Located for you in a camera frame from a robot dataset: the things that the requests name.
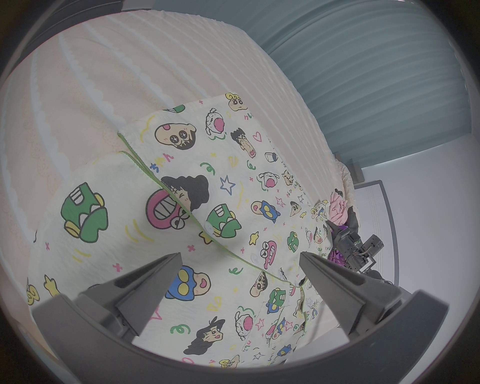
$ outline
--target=pink flower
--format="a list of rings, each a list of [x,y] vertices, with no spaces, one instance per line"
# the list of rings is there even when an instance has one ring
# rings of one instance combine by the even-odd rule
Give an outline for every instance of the pink flower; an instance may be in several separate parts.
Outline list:
[[[330,196],[330,209],[328,210],[330,221],[337,225],[344,225],[347,222],[347,201],[342,199],[337,192]]]

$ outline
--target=pink tongue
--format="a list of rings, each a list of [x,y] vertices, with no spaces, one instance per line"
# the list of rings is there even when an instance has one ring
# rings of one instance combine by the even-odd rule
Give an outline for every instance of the pink tongue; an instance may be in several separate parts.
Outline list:
[[[268,179],[268,180],[266,181],[265,185],[266,185],[268,188],[275,187],[275,180],[273,180],[273,179]]]
[[[250,331],[253,327],[253,319],[248,316],[245,320],[243,320],[243,329],[245,331]]]
[[[223,120],[220,117],[217,117],[213,122],[213,126],[215,127],[215,129],[217,131],[222,133],[223,132],[223,127],[225,126],[225,123],[223,122]]]

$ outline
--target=mattress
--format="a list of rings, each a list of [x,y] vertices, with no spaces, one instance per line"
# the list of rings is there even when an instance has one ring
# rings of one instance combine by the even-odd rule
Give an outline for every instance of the mattress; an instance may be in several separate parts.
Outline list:
[[[355,204],[348,170],[301,96],[245,32],[169,12],[100,17],[45,42],[0,91],[1,261],[19,291],[45,207],[72,172],[125,150],[117,132],[152,111],[232,89],[309,201],[343,188]]]

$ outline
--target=teal curtain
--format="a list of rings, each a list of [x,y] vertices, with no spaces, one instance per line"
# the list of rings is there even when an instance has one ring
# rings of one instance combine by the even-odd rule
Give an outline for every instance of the teal curtain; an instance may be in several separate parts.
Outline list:
[[[362,167],[471,132],[465,79],[442,27],[397,0],[157,0],[235,25],[292,81],[332,152]]]

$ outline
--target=yellow squiggle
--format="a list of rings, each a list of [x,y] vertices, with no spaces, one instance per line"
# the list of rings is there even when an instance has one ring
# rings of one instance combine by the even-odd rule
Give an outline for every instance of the yellow squiggle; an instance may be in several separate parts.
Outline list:
[[[150,124],[150,120],[153,119],[155,117],[155,115],[152,115],[148,118],[147,120],[147,126],[145,127],[145,129],[143,129],[141,132],[140,132],[140,141],[143,143],[144,142],[144,133],[148,131],[148,125]]]
[[[130,240],[133,240],[134,242],[138,243],[138,240],[136,238],[133,238],[130,234],[130,232],[128,231],[128,225],[125,226],[125,233],[127,234],[127,236],[130,238]]]
[[[79,255],[81,255],[81,256],[84,256],[84,257],[92,257],[92,255],[91,255],[91,254],[89,254],[89,253],[84,253],[84,252],[81,252],[81,251],[79,251],[79,250],[78,250],[78,249],[76,249],[76,248],[74,248],[73,250],[74,250],[75,252],[77,252],[77,253],[78,253]]]
[[[241,185],[241,191],[240,191],[240,199],[239,199],[239,203],[237,205],[237,209],[240,207],[240,204],[241,204],[241,196],[243,195],[243,183],[240,182],[240,185]]]
[[[135,230],[137,231],[137,233],[142,236],[145,240],[148,240],[148,241],[151,241],[151,242],[154,242],[155,240],[151,239],[150,237],[148,236],[145,236],[142,231],[140,231],[140,228],[138,228],[138,224],[137,224],[137,220],[133,219],[133,226],[135,227]]]

